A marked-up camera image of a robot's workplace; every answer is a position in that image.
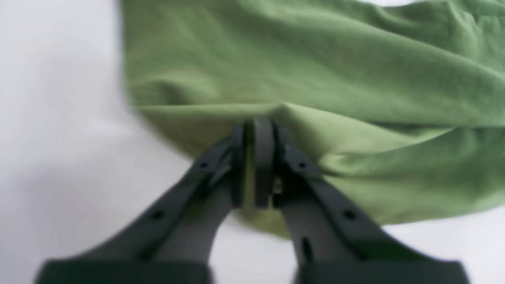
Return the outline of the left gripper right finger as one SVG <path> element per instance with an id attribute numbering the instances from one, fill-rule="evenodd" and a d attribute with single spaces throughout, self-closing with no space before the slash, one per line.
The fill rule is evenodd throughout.
<path id="1" fill-rule="evenodd" d="M 254 206 L 279 210 L 298 262 L 296 284 L 468 284 L 462 265 L 386 233 L 327 182 L 287 130 L 256 118 Z"/>

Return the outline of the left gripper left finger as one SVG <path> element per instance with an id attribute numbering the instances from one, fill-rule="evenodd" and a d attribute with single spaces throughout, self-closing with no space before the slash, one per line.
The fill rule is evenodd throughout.
<path id="1" fill-rule="evenodd" d="M 217 230 L 243 204 L 245 125 L 193 163 L 130 225 L 74 257 L 47 261 L 37 284 L 211 284 Z"/>

